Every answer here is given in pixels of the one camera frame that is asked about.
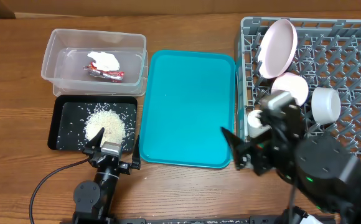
white bowl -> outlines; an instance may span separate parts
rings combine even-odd
[[[273,82],[271,92],[274,93],[278,90],[288,91],[294,97],[297,105],[302,106],[309,94],[308,85],[306,80],[299,75],[286,72]]]

white tissue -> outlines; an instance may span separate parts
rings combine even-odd
[[[95,62],[92,62],[92,65],[99,70],[105,72],[120,70],[120,63],[118,63],[117,58],[112,54],[106,52],[90,52],[88,57],[95,60]]]

black wire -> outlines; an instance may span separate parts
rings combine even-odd
[[[295,192],[297,189],[297,178],[295,178],[293,187],[290,192],[290,199],[288,201],[288,224],[292,224],[292,216],[293,216],[293,208],[294,208],[294,200],[295,200]]]
[[[89,158],[88,159],[84,159],[82,161],[79,161],[79,162],[75,162],[73,164],[70,164],[70,165],[67,165],[67,166],[63,166],[53,172],[51,172],[50,174],[48,174],[46,177],[44,177],[41,182],[39,182],[39,184],[37,185],[37,187],[35,188],[34,190],[34,193],[32,193],[32,196],[31,196],[31,199],[30,199],[30,207],[29,207],[29,215],[30,215],[30,222],[31,224],[34,224],[34,218],[32,217],[32,204],[34,203],[34,199],[35,199],[35,196],[37,195],[37,192],[39,190],[39,188],[42,186],[42,184],[51,176],[53,176],[54,174],[62,171],[62,170],[65,170],[67,168],[70,168],[70,167],[73,167],[73,166],[77,166],[77,165],[80,165],[80,164],[83,164],[84,162],[88,162]]]

clear plastic container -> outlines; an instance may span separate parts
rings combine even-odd
[[[91,51],[113,54],[125,72],[121,83],[88,74],[84,66],[93,62]],[[54,94],[143,95],[148,76],[146,38],[141,34],[125,34],[94,30],[55,29],[50,36],[42,78],[54,84]]]

black tray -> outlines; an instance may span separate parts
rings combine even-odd
[[[63,151],[79,151],[87,143],[85,121],[100,103],[106,110],[115,111],[126,125],[122,142],[124,152],[131,152],[135,139],[136,108],[138,101],[132,96],[87,96],[62,95],[55,101],[54,113],[50,124],[48,147]]]

